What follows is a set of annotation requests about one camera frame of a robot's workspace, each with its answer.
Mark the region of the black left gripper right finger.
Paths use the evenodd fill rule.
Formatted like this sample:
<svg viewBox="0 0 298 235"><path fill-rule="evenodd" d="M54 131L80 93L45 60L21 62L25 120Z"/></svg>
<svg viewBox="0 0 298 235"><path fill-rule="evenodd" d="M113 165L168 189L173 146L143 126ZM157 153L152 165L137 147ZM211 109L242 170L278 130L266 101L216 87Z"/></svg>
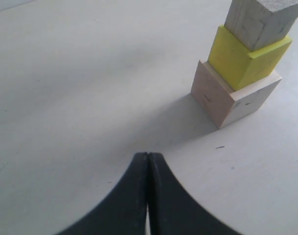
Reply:
<svg viewBox="0 0 298 235"><path fill-rule="evenodd" d="M161 153L148 155L147 205L152 235L238 235L180 184Z"/></svg>

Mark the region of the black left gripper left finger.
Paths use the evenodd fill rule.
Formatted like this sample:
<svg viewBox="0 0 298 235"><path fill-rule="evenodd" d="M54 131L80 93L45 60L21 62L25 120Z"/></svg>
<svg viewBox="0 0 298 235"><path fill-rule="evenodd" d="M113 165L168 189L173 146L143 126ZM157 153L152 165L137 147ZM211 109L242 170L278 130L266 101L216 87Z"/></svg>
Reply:
<svg viewBox="0 0 298 235"><path fill-rule="evenodd" d="M136 153L122 178L92 211L60 235L144 235L148 154Z"/></svg>

